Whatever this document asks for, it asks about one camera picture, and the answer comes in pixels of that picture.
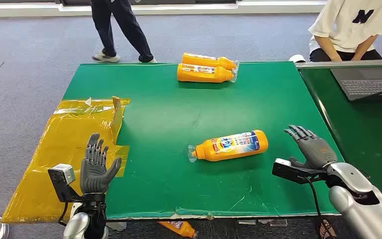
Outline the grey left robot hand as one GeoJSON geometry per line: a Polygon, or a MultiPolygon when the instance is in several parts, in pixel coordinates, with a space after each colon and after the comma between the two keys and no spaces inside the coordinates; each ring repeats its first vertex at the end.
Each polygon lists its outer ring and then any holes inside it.
{"type": "Polygon", "coordinates": [[[106,167],[108,146],[99,133],[93,133],[85,147],[80,170],[80,189],[83,194],[106,193],[110,182],[121,168],[121,158],[116,158],[109,169],[106,167]]]}

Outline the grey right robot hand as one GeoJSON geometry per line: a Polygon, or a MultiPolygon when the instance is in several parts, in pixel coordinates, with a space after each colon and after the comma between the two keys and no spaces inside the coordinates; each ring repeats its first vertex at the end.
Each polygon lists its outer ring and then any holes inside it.
{"type": "Polygon", "coordinates": [[[330,145],[314,132],[300,125],[288,125],[284,132],[292,137],[298,148],[305,157],[305,163],[301,163],[294,157],[289,159],[292,166],[320,170],[331,163],[338,162],[336,153],[330,145]]]}

